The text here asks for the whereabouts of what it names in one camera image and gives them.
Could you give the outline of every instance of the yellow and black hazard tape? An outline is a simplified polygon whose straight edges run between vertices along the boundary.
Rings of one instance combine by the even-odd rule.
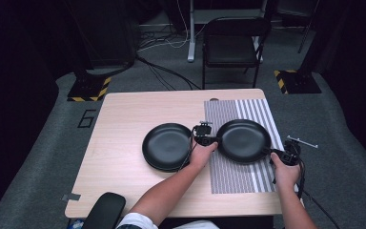
[[[103,87],[100,90],[100,93],[98,96],[92,96],[92,97],[68,97],[67,101],[73,101],[73,102],[89,102],[89,101],[100,101],[103,99],[103,97],[106,94],[107,89],[109,88],[110,81],[112,80],[111,77],[108,77],[104,83]]]
[[[296,73],[295,70],[288,70],[288,71],[274,71],[275,78],[277,79],[278,87],[280,88],[283,94],[288,94],[287,88],[285,87],[284,80],[281,77],[281,73]]]

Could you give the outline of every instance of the table leg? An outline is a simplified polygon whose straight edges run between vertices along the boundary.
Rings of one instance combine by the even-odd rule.
[[[195,52],[194,5],[193,5],[193,0],[190,0],[190,46],[189,46],[189,56],[187,57],[187,61],[194,62],[194,52]]]

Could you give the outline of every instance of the black armrest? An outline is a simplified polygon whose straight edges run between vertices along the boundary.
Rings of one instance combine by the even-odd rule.
[[[114,193],[103,194],[89,212],[83,229],[114,229],[125,205],[124,197]]]

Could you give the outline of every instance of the black curtain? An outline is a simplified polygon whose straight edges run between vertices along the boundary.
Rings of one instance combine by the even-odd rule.
[[[320,0],[313,23],[315,37],[298,69],[300,74],[322,73],[330,64],[350,4],[349,0]]]
[[[90,60],[63,0],[0,0],[0,199],[75,66]]]
[[[349,129],[366,149],[366,1],[351,1],[328,34],[330,42],[311,66],[331,87]]]

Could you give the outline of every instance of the person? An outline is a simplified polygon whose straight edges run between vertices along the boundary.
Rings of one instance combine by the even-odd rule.
[[[123,217],[117,229],[156,229],[190,188],[217,146],[216,142],[209,146],[192,142],[193,151],[190,163],[149,189]],[[285,228],[316,228],[294,192],[294,186],[300,175],[299,166],[283,164],[275,153],[272,153],[271,157],[275,166],[275,187],[281,202]],[[217,228],[211,222],[206,221],[195,222],[179,228],[200,227]]]

